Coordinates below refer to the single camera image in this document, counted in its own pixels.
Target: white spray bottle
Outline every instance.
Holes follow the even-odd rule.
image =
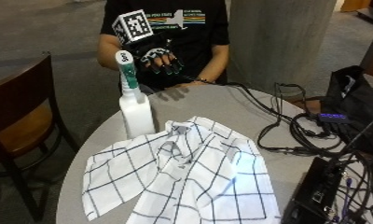
[[[136,79],[136,67],[132,54],[117,51],[116,61],[121,71],[121,98],[120,106],[128,138],[155,133],[152,111],[148,97],[140,92]]]

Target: round table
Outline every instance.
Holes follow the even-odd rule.
[[[252,91],[252,94],[265,105],[270,106],[273,103],[270,95],[260,91]],[[234,87],[204,85],[171,89],[149,95],[149,101],[157,132],[164,130],[167,120],[183,122],[193,116],[200,116],[228,126],[256,142],[262,128],[276,121],[276,117],[257,106],[250,96]],[[282,113],[285,115],[294,116],[301,111],[298,107],[284,102]],[[309,121],[306,121],[306,125],[316,128]],[[139,197],[91,222],[84,215],[81,200],[84,168],[88,157],[125,139],[121,112],[117,112],[89,136],[69,166],[58,204],[56,223],[125,223]],[[330,146],[333,143],[325,140],[317,142],[322,147]],[[269,147],[298,146],[289,134],[289,126],[285,122],[266,135],[262,144]],[[260,150],[260,152],[265,158],[282,214],[313,157],[298,157],[272,153],[266,150]]]

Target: white cloth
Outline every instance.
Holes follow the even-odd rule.
[[[128,224],[280,223],[264,158],[253,141],[209,119],[113,144],[87,161],[88,220],[141,193]]]

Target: floor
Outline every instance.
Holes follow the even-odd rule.
[[[0,0],[0,78],[26,65],[42,51],[54,58],[58,102],[65,125],[81,144],[119,110],[119,75],[95,59],[103,21],[103,0]],[[329,75],[359,64],[373,39],[373,23],[336,7],[317,59],[308,95],[324,95]],[[55,223],[62,181],[73,153],[65,143],[42,168],[28,174],[36,197],[47,194],[42,223]],[[0,223],[32,223],[11,182],[0,179]]]

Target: printed graphic on shirt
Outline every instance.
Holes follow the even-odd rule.
[[[175,13],[145,14],[152,30],[160,29],[185,29],[188,24],[205,24],[206,15],[197,10],[179,9]]]

